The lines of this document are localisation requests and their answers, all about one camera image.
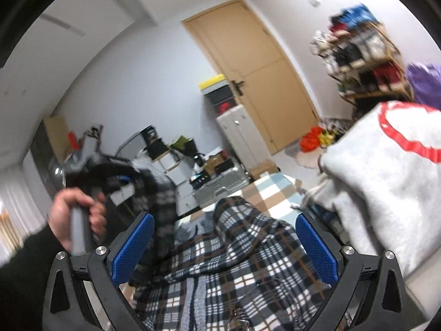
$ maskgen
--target red plastic bag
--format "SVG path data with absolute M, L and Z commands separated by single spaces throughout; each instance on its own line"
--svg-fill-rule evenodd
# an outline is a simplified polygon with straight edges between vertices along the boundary
M 305 134 L 300 140 L 300 149 L 303 153 L 312 152 L 314 149 L 320 147 L 318 136 L 323 129 L 320 127 L 312 127 L 311 130 Z

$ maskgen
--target gray storage box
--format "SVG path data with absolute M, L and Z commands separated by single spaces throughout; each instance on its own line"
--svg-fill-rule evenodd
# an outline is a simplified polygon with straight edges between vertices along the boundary
M 223 197 L 227 197 L 231 193 L 244 188 L 249 183 L 248 175 L 239 165 L 235 164 L 234 168 L 223 172 L 196 190 L 193 196 L 199 206 L 205 208 L 221 200 Z

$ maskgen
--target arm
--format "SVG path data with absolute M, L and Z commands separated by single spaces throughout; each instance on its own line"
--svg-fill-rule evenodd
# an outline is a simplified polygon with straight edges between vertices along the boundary
M 23 248 L 0 268 L 0 317 L 5 329 L 41 330 L 43 299 L 52 262 L 58 252 L 71 248 L 70 209 L 75 203 L 90 208 L 90 223 L 96 234 L 105 231 L 102 203 L 95 203 L 79 189 L 61 191 L 54 199 L 48 224 L 27 238 Z

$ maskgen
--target black and white plaid fabric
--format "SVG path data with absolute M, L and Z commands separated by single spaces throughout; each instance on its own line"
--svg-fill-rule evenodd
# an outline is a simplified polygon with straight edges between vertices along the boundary
M 328 294 L 290 224 L 229 197 L 134 301 L 149 330 L 302 330 Z
M 147 158 L 132 161 L 143 177 L 134 181 L 132 207 L 135 214 L 148 211 L 155 220 L 155 234 L 141 257 L 132 276 L 131 285 L 146 285 L 152 267 L 164 258 L 175 244 L 176 186 L 164 173 L 157 171 Z

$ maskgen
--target door handle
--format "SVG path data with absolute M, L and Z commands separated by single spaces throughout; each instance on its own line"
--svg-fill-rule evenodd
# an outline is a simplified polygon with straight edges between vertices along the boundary
M 233 84 L 233 86 L 234 86 L 234 88 L 235 88 L 237 94 L 238 94 L 239 96 L 243 96 L 243 92 L 242 92 L 242 90 L 241 90 L 240 88 L 245 84 L 245 81 L 236 82 L 236 81 L 233 79 L 233 80 L 231 81 L 231 83 Z

